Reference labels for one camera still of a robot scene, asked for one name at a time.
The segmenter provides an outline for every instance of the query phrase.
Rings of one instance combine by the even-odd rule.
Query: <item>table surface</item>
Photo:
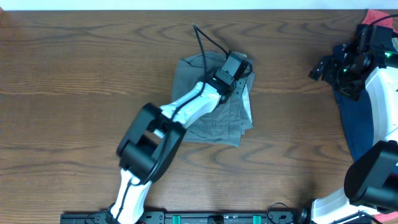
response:
[[[195,22],[248,54],[254,129],[239,147],[183,143],[148,207],[297,207],[343,186],[352,163],[331,87],[308,78],[366,11],[5,12],[0,26],[0,223],[57,223],[116,200],[116,146],[147,102],[170,101],[199,53]],[[217,50],[203,41],[206,50]]]

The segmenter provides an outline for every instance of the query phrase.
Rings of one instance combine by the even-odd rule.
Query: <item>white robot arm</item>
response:
[[[171,120],[175,111],[179,109],[172,122],[180,124],[183,129],[187,129],[198,118],[206,113],[212,112],[220,104],[220,100],[225,102],[228,99],[233,91],[233,82],[242,77],[243,71],[248,65],[245,59],[246,56],[241,53],[229,53],[229,57],[224,66],[213,74],[211,80],[207,82],[198,82],[193,90],[186,95],[168,105],[161,106],[160,110],[163,118]],[[138,119],[141,121],[143,116],[138,115],[136,120]],[[165,130],[162,130],[162,128],[156,128],[153,132],[162,139],[167,137]],[[110,214],[112,216],[111,221],[115,223],[119,222],[120,224],[133,224],[140,219],[144,212],[144,200],[152,184],[152,179],[138,184],[141,179],[135,176],[129,169],[125,168],[121,169],[121,178],[122,181],[118,198],[110,209]]]
[[[369,93],[372,106],[373,145],[379,141],[398,141],[398,69],[375,68],[366,79],[366,91]],[[331,223],[358,211],[364,211],[370,215],[379,213],[374,208],[351,205],[344,188],[341,188],[312,203],[312,221]]]
[[[335,51],[334,55],[322,58],[321,62],[311,72],[310,77],[317,80],[322,73],[323,80],[333,85],[334,89],[354,100],[358,99],[359,92],[362,89],[367,91],[371,101],[373,117],[373,148],[379,149],[380,144],[376,145],[379,141],[383,141],[386,144],[387,142],[396,144],[396,141],[398,141],[398,55],[393,52],[392,30],[377,26],[371,28],[364,29],[361,40],[351,43],[345,51]],[[340,62],[337,59],[339,55],[344,57],[344,62]],[[382,157],[383,155],[375,154],[374,156]],[[371,172],[368,169],[373,169],[373,167],[368,168],[367,166],[371,167],[372,164],[362,162],[361,165],[363,166],[361,169],[364,172],[369,172],[368,174],[370,175]],[[391,171],[393,168],[380,169],[376,172],[379,172],[380,179],[387,179],[389,175],[387,170]],[[370,206],[363,206],[362,204],[364,203],[354,203],[357,200],[357,196],[355,199],[350,198],[353,195],[347,185],[352,185],[352,182],[350,182],[348,176],[353,173],[353,169],[359,168],[357,166],[354,168],[350,167],[350,169],[346,176],[344,188],[325,198],[313,201],[311,221],[319,224],[344,220],[339,223],[345,223],[357,218],[358,216],[352,216],[352,214],[359,211],[366,212],[369,215],[379,213],[380,205],[368,203]]]

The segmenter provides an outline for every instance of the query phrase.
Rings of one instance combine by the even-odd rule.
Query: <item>wire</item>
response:
[[[201,55],[203,58],[203,76],[206,79],[207,76],[207,63],[206,63],[206,55],[205,55],[205,50],[203,49],[203,44],[200,40],[199,34],[198,34],[198,27],[194,24],[193,25],[193,29],[195,30],[195,33],[197,35],[197,39],[199,42],[199,46],[200,46],[200,51],[201,51]],[[187,105],[189,102],[191,102],[192,100],[194,100],[196,97],[200,96],[203,93],[203,90],[205,90],[205,86],[206,86],[206,82],[203,82],[203,85],[200,89],[200,91],[193,97],[191,97],[189,100],[185,101],[184,103],[182,103],[180,106],[176,107],[175,111],[173,112],[171,119],[170,119],[170,126],[169,129],[172,129],[172,126],[174,125],[174,117],[175,115],[180,111],[181,108],[183,108],[185,105]],[[151,178],[153,178],[153,176],[157,173],[158,169],[159,169],[159,164],[160,162],[163,160],[164,154],[165,154],[165,149],[166,146],[169,144],[169,139],[170,139],[170,131],[166,133],[166,135],[164,136],[164,144],[162,146],[162,150],[160,151],[159,154],[159,158],[156,161],[156,163],[154,164],[153,168],[150,170],[149,175],[147,176],[147,178],[145,178],[144,180],[140,180],[138,184],[133,184],[131,182],[131,180],[129,180],[129,182],[127,183],[127,187],[126,187],[126,191],[124,192],[123,195],[123,199],[122,199],[122,203],[121,203],[121,207],[119,209],[118,214],[116,215],[116,221],[118,220],[121,211],[123,210],[123,205],[124,205],[124,201],[126,199],[126,195],[127,195],[127,191],[129,190],[130,186],[138,186],[138,185],[142,185],[143,183],[148,182],[149,180],[151,180]]]
[[[252,72],[253,72],[253,64],[252,64],[252,63],[249,63],[249,71],[246,72],[245,74],[243,74],[241,78],[246,78],[246,77],[248,77]]]
[[[364,211],[358,211],[357,213],[354,213],[354,214],[352,214],[352,215],[348,215],[348,216],[346,216],[346,217],[344,217],[344,218],[340,218],[340,219],[337,220],[337,221],[333,221],[331,224],[344,223],[344,222],[346,222],[346,221],[348,221],[348,220],[352,220],[352,219],[355,218],[355,217],[359,217],[359,218],[368,217],[368,218],[370,218],[372,221],[374,221],[376,224],[382,224],[379,220],[375,219],[373,216],[369,215],[368,213],[366,213],[366,212],[364,212]]]
[[[220,46],[220,45],[218,45],[216,42],[214,42],[213,40],[211,40],[210,39],[210,37],[208,37],[204,32],[202,32],[196,25],[193,25],[194,27],[196,27],[196,28],[194,28],[194,29],[196,29],[197,31],[199,31],[199,33],[201,34],[201,35],[203,35],[204,37],[206,37],[206,39],[208,39],[211,43],[213,43],[214,45],[216,45],[219,49],[221,49],[223,52],[224,52],[224,54],[225,55],[228,55],[228,52],[222,47],[222,46]]]
[[[93,222],[92,224],[98,224],[98,223],[96,223],[95,221],[93,221],[93,220],[96,219],[96,217],[94,217],[94,218],[89,218],[89,216],[90,216],[90,215],[98,215],[98,214],[102,214],[102,213],[105,213],[105,212],[106,212],[106,211],[88,214],[88,215],[86,216],[86,218],[85,218],[85,224],[89,224],[89,223],[87,222],[87,220],[91,220],[91,221]]]
[[[339,74],[340,74],[340,72],[341,72],[341,69],[343,69],[344,67],[345,67],[345,66],[342,65],[342,66],[337,70],[337,72],[336,72],[336,85],[337,85],[337,88],[340,88],[340,80],[339,80],[338,76],[339,76]]]
[[[360,35],[362,35],[362,34],[364,33],[364,31],[365,31],[367,28],[373,26],[374,24],[376,24],[376,23],[378,23],[378,22],[380,22],[380,21],[383,21],[383,20],[389,19],[389,18],[393,18],[393,17],[398,17],[398,14],[393,14],[393,15],[389,15],[389,16],[384,16],[384,17],[382,17],[382,18],[380,18],[380,19],[378,19],[378,20],[373,21],[373,22],[370,23],[369,25],[367,25],[365,28],[363,28],[363,29],[354,37],[354,39],[353,39],[349,44],[346,45],[346,47],[343,49],[343,52],[346,52],[346,49],[348,49],[349,46],[351,46],[351,45],[355,42],[355,40],[356,40]]]
[[[360,212],[358,212],[358,213],[359,213],[359,216],[364,215],[364,216],[370,218],[370,219],[371,219],[372,221],[374,221],[376,224],[382,224],[379,220],[375,219],[373,216],[369,215],[369,214],[366,213],[366,212],[360,211]]]
[[[288,208],[288,206],[287,205],[285,205],[284,203],[282,203],[282,202],[276,202],[276,203],[273,203],[269,208],[268,208],[268,210],[267,210],[267,219],[268,219],[268,221],[270,221],[272,224],[276,224],[274,221],[272,221],[272,219],[271,218],[269,218],[269,216],[268,216],[268,213],[269,213],[269,210],[271,210],[274,206],[276,206],[276,205],[283,205],[283,206],[285,206],[286,208]]]

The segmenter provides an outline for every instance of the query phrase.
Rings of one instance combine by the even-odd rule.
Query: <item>red fabric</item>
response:
[[[383,18],[384,16],[388,16],[388,14],[385,12],[370,9],[370,10],[368,10],[368,13],[366,14],[365,19],[362,21],[362,24],[369,25],[373,21]],[[392,28],[392,18],[384,19],[383,21],[380,21],[380,22],[376,23],[375,25]]]
[[[389,220],[393,220],[395,218],[398,218],[398,212],[392,212],[390,214],[377,214],[374,216],[375,219],[377,219],[379,222],[386,222]]]

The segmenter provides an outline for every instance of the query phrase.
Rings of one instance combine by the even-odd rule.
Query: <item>folded gray shirt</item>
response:
[[[208,70],[221,68],[225,63],[225,54],[205,52],[205,55]],[[201,54],[181,59],[174,75],[172,101],[192,90],[202,76]],[[255,73],[251,72],[246,78],[237,80],[237,87],[229,100],[192,123],[183,140],[239,146],[241,135],[245,130],[253,128],[249,94],[254,76]]]

